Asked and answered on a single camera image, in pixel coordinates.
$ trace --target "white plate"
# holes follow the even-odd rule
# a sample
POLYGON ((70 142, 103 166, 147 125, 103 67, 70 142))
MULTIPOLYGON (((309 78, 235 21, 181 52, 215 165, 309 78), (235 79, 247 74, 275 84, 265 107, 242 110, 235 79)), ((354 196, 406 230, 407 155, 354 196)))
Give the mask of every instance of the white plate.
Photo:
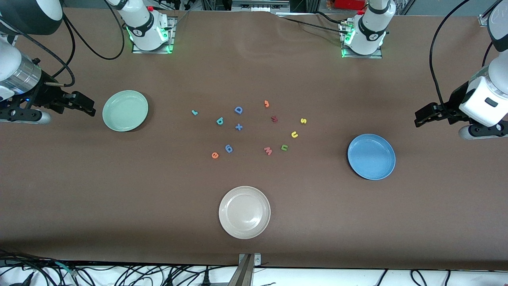
POLYGON ((242 186, 229 191, 220 202, 219 220, 232 237, 250 239, 261 234, 270 221, 270 203, 260 190, 242 186))
POLYGON ((122 91, 106 101, 102 119, 112 130, 125 132, 133 130, 145 121, 148 115, 148 101, 136 91, 122 91))

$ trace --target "silver metal cylinder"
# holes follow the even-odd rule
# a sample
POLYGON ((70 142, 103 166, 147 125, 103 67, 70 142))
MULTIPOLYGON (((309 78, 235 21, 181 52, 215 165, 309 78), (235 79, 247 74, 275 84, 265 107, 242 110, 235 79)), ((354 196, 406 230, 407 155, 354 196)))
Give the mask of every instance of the silver metal cylinder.
POLYGON ((21 54, 21 64, 7 79, 0 81, 0 85, 14 91, 16 95, 23 94, 34 88, 41 79, 41 68, 32 63, 31 59, 21 54))

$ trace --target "green plate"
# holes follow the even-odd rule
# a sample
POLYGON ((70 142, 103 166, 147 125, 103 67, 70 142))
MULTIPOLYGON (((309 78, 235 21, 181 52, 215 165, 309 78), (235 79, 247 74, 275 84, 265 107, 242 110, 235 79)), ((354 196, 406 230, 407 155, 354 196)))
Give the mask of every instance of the green plate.
POLYGON ((137 91, 122 91, 106 101, 102 119, 110 129, 125 132, 135 129, 148 115, 148 101, 137 91))

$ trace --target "blue plate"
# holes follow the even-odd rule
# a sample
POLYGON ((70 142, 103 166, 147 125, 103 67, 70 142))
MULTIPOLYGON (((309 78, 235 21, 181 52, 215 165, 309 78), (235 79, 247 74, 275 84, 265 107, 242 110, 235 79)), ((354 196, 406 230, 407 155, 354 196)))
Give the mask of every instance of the blue plate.
POLYGON ((362 134, 353 141, 347 150, 351 168, 369 180, 388 177, 395 168, 395 152, 388 141, 375 134, 362 134))

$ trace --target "black cable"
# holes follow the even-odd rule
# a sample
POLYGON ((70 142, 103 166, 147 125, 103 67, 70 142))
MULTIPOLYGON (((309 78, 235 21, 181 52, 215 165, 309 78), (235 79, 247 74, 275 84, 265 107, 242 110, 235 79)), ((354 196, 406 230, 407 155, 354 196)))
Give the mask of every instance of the black cable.
POLYGON ((55 283, 55 281, 53 280, 53 278, 51 278, 51 276, 49 276, 49 274, 46 271, 42 270, 41 267, 37 266, 36 264, 34 264, 32 262, 29 262, 28 260, 21 259, 23 257, 20 258, 15 253, 11 253, 11 252, 8 252, 8 251, 2 250, 2 249, 0 249, 0 251, 5 253, 5 254, 7 254, 8 256, 6 256, 6 257, 8 257, 8 259, 14 260, 14 261, 19 261, 19 262, 21 262, 21 263, 23 263, 23 264, 25 264, 27 266, 30 266, 31 268, 33 268, 33 269, 35 269, 37 271, 39 271, 44 276, 44 278, 46 279, 46 284, 48 286, 49 286, 49 282, 51 282, 51 284, 53 284, 53 286, 58 286, 55 283))
POLYGON ((187 286, 189 286, 194 280, 198 279, 199 275, 196 275, 189 283, 187 283, 187 286))
POLYGON ((489 14, 490 12, 492 12, 492 10, 494 10, 494 8, 496 8, 497 4, 501 3, 502 0, 497 0, 495 2, 495 5, 493 4, 487 11, 485 11, 485 13, 483 13, 483 15, 487 15, 489 14))
POLYGON ((174 266, 171 271, 170 271, 170 274, 168 275, 168 278, 166 279, 166 281, 163 283, 163 286, 173 286, 173 281, 175 280, 176 277, 178 277, 179 275, 181 275, 183 272, 189 272, 189 273, 192 273, 193 275, 198 275, 198 272, 194 272, 194 271, 190 271, 188 270, 191 266, 184 266, 182 268, 179 268, 178 266, 174 266))
POLYGON ((379 281, 377 282, 376 286, 380 286, 381 282, 383 281, 383 278, 385 277, 386 273, 388 272, 388 269, 385 269, 381 277, 379 278, 379 281))
POLYGON ((16 268, 16 267, 19 267, 19 266, 12 266, 11 268, 7 269, 6 271, 4 271, 4 272, 0 273, 0 277, 1 277, 2 275, 4 275, 5 273, 7 273, 7 272, 9 272, 9 271, 13 270, 13 269, 14 269, 14 268, 16 268))
POLYGON ((111 11, 111 14, 113 14, 113 16, 115 17, 115 21, 116 23, 118 24, 118 28, 120 29, 120 33, 121 33, 121 37, 122 37, 122 48, 120 49, 120 52, 112 57, 112 58, 107 58, 103 55, 100 55, 99 53, 97 53, 87 42, 86 40, 83 38, 83 36, 81 36, 81 34, 78 32, 78 30, 76 29, 76 27, 74 27, 74 25, 72 24, 72 22, 67 18, 67 21, 69 22, 69 25, 72 27, 72 29, 74 30, 74 32, 76 32, 76 35, 78 35, 78 37, 81 39, 81 41, 83 41, 83 43, 85 44, 85 46, 91 51, 93 52, 96 56, 100 57, 101 59, 104 59, 104 60, 108 60, 108 61, 111 61, 111 60, 115 60, 117 59, 122 53, 123 53, 123 49, 125 48, 125 37, 123 36, 123 29, 122 29, 122 25, 120 24, 120 21, 118 20, 118 17, 116 17, 116 14, 115 12, 113 11, 113 8, 111 8, 111 5, 109 5, 109 3, 104 0, 104 3, 106 3, 108 5, 108 8, 109 10, 111 11))
POLYGON ((325 30, 329 30, 329 31, 334 31, 334 32, 341 33, 341 34, 347 34, 346 31, 339 31, 339 30, 336 30, 336 29, 327 28, 327 27, 323 27, 323 26, 318 26, 318 25, 314 25, 314 24, 310 24, 310 23, 306 23, 306 22, 302 22, 302 21, 298 21, 298 20, 293 20, 293 19, 289 19, 289 18, 285 18, 285 17, 283 17, 283 19, 286 19, 286 20, 291 21, 291 22, 296 22, 296 23, 308 25, 308 26, 313 26, 313 27, 316 27, 316 28, 321 28, 321 29, 325 29, 325 30))
POLYGON ((153 286, 153 279, 152 279, 152 277, 146 276, 146 277, 143 277, 141 280, 145 280, 145 279, 150 279, 151 286, 153 286))
POLYGON ((67 71, 69 72, 69 75, 71 76, 71 83, 63 84, 64 87, 68 88, 68 87, 73 86, 76 83, 76 78, 74 77, 74 73, 72 72, 71 68, 69 68, 69 66, 62 59, 60 59, 59 56, 57 56, 54 52, 52 52, 50 49, 46 48, 43 44, 39 43, 34 38, 30 37, 29 35, 25 34, 22 31, 20 31, 15 26, 9 24, 9 22, 5 21, 5 19, 2 16, 0 16, 0 20, 2 22, 4 22, 7 26, 12 28, 18 34, 24 36, 25 38, 29 39, 32 43, 36 44, 39 48, 45 50, 48 54, 50 54, 53 58, 55 58, 62 66, 64 66, 65 69, 67 69, 67 71))
POLYGON ((91 270, 94 270, 94 271, 106 271, 106 270, 111 270, 115 267, 123 267, 123 266, 111 266, 111 267, 108 267, 108 268, 105 268, 105 269, 97 269, 97 268, 93 268, 93 267, 90 267, 90 266, 85 266, 85 267, 80 267, 79 269, 91 269, 91 270))
POLYGON ((337 20, 334 20, 334 19, 328 17, 325 13, 323 13, 321 11, 315 11, 315 12, 313 12, 313 14, 320 14, 321 16, 325 17, 328 21, 335 23, 335 24, 340 24, 340 21, 337 21, 337 20))
MULTIPOLYGON (((136 269, 136 270, 140 270, 140 269, 141 269, 141 268, 143 268, 143 267, 144 267, 144 266, 139 266, 139 267, 138 267, 138 269, 136 269)), ((115 285, 114 285, 114 286, 124 285, 124 284, 125 284, 125 281, 127 281, 127 278, 128 278, 129 276, 131 276, 132 274, 136 273, 136 271, 132 271, 132 273, 131 273, 131 274, 128 274, 128 273, 129 273, 129 271, 131 271, 131 270, 134 270, 134 267, 132 267, 132 268, 127 268, 127 270, 126 270, 124 273, 122 273, 122 275, 120 275, 120 277, 118 278, 118 280, 116 281, 116 283, 115 283, 115 285), (125 278, 122 280, 122 282, 120 282, 120 284, 118 284, 118 282, 120 281, 120 279, 122 278, 122 276, 123 276, 124 274, 125 274, 125 278)))
POLYGON ((141 274, 141 276, 139 276, 139 278, 138 278, 138 279, 134 280, 134 282, 130 283, 129 285, 135 285, 135 284, 136 284, 136 282, 138 282, 138 281, 142 280, 142 278, 143 278, 144 276, 146 276, 146 275, 152 275, 152 274, 159 273, 159 272, 161 271, 160 269, 161 269, 161 267, 160 267, 160 266, 155 266, 155 267, 153 267, 152 269, 150 269, 150 270, 146 271, 145 273, 141 274), (158 272, 153 272, 153 273, 150 273, 150 272, 152 272, 154 269, 157 269, 157 268, 159 268, 159 271, 158 271, 158 272))
MULTIPOLYGON (((66 61, 66 64, 69 65, 72 61, 72 58, 74 57, 74 53, 76 52, 76 39, 74 39, 74 33, 72 32, 72 29, 71 29, 71 26, 69 25, 69 23, 67 22, 67 17, 66 15, 64 15, 63 17, 64 19, 64 23, 65 23, 65 26, 67 26, 67 30, 69 31, 69 36, 71 36, 71 41, 72 41, 72 49, 71 49, 71 55, 69 56, 69 58, 67 59, 66 61)), ((51 77, 56 77, 58 76, 59 74, 62 73, 62 71, 65 69, 65 67, 61 67, 55 74, 53 74, 51 77)))
POLYGON ((78 274, 78 276, 83 280, 85 281, 86 284, 90 285, 90 286, 96 286, 95 285, 95 282, 93 281, 92 277, 90 276, 90 274, 86 271, 86 270, 83 270, 83 269, 79 269, 79 268, 75 268, 76 270, 76 273, 78 274), (88 277, 88 279, 90 279, 90 282, 88 282, 83 276, 81 276, 81 273, 79 273, 79 271, 82 271, 83 273, 85 273, 85 275, 88 277))
POLYGON ((494 42, 490 42, 489 46, 487 47, 487 50, 485 51, 485 55, 483 56, 483 61, 482 61, 482 67, 485 66, 485 62, 487 61, 487 56, 489 55, 490 48, 492 48, 493 44, 494 44, 494 42))
POLYGON ((67 276, 68 272, 62 277, 62 280, 60 281, 60 283, 58 284, 58 286, 61 286, 63 284, 63 280, 65 279, 65 277, 67 276))
POLYGON ((423 275, 419 272, 419 270, 416 270, 416 269, 413 269, 411 270, 410 272, 410 275, 411 275, 411 279, 413 280, 413 282, 418 285, 418 286, 422 286, 420 283, 416 282, 415 280, 415 277, 413 276, 413 273, 418 273, 418 275, 420 276, 420 278, 422 279, 423 281, 423 286, 427 286, 427 282, 425 281, 425 279, 423 278, 423 275))
MULTIPOLYGON (((219 268, 224 268, 224 267, 231 267, 231 266, 238 266, 238 265, 222 265, 222 266, 217 266, 217 267, 210 268, 210 269, 208 269, 208 271, 211 271, 211 270, 214 270, 214 269, 219 269, 219 268)), ((178 283, 176 286, 180 286, 180 285, 182 285, 185 281, 187 281, 187 280, 189 280, 189 279, 191 279, 191 278, 198 277, 200 274, 205 273, 205 271, 206 271, 206 270, 203 270, 203 271, 200 271, 200 272, 198 272, 198 273, 196 273, 196 274, 193 274, 193 275, 191 275, 191 276, 187 277, 187 278, 186 278, 186 279, 184 279, 182 282, 178 283)))
POLYGON ((450 111, 448 110, 448 108, 445 106, 445 103, 443 102, 443 98, 441 96, 441 90, 439 89, 439 83, 437 82, 437 78, 436 78, 436 74, 434 73, 434 66, 432 65, 432 55, 433 55, 433 50, 434 50, 434 43, 436 42, 436 38, 437 38, 437 34, 439 33, 439 31, 441 30, 441 28, 443 27, 444 23, 446 22, 446 20, 448 20, 448 18, 453 14, 455 13, 455 11, 457 11, 460 7, 462 7, 464 4, 466 4, 467 2, 469 2, 470 0, 464 0, 462 1, 459 5, 457 5, 455 8, 453 8, 449 13, 448 15, 446 15, 443 19, 443 21, 441 21, 441 23, 439 24, 439 26, 437 27, 437 30, 436 30, 436 33, 434 34, 434 38, 432 39, 432 44, 430 45, 430 52, 429 52, 429 67, 430 67, 430 74, 432 75, 432 80, 434 81, 434 85, 436 86, 436 91, 437 91, 437 96, 439 98, 439 102, 441 104, 441 106, 443 107, 443 110, 445 111, 445 113, 450 117, 450 118, 453 118, 457 121, 461 121, 459 118, 453 116, 450 111))
POLYGON ((205 270, 205 277, 203 278, 203 282, 201 283, 201 286, 209 286, 209 285, 211 285, 211 283, 210 283, 210 271, 208 271, 208 265, 207 265, 206 266, 206 270, 205 270))
POLYGON ((451 270, 447 270, 448 271, 448 275, 446 276, 446 279, 445 279, 445 285, 444 286, 448 286, 448 280, 450 280, 450 276, 452 275, 452 271, 451 270))

